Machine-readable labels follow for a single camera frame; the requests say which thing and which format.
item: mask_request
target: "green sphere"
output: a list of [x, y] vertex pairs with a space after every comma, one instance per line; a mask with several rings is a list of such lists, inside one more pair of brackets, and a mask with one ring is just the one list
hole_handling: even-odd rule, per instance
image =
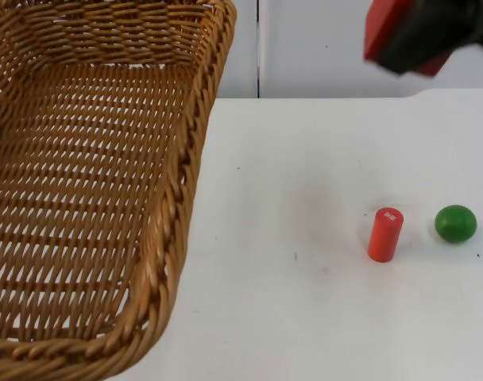
[[435, 231], [451, 244], [465, 242], [477, 231], [477, 218], [465, 206], [447, 206], [435, 218]]

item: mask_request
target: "table surface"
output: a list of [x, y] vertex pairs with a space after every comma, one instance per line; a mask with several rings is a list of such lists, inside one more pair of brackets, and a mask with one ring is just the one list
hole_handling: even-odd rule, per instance
[[[479, 230], [445, 244], [456, 203]], [[218, 100], [189, 242], [166, 333], [113, 379], [483, 381], [483, 90]]]

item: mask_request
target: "white wall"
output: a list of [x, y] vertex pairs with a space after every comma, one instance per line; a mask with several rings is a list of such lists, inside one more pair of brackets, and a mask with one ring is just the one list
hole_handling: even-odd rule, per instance
[[371, 0], [261, 0], [261, 97], [400, 97], [483, 87], [483, 50], [456, 52], [435, 79], [397, 78], [364, 63]]
[[234, 0], [238, 21], [219, 97], [257, 97], [257, 2]]

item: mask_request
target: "woven basket wall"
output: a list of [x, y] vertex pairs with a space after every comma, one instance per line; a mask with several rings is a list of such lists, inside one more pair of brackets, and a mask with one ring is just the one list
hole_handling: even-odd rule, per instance
[[235, 18], [0, 1], [0, 379], [104, 379], [163, 333]]

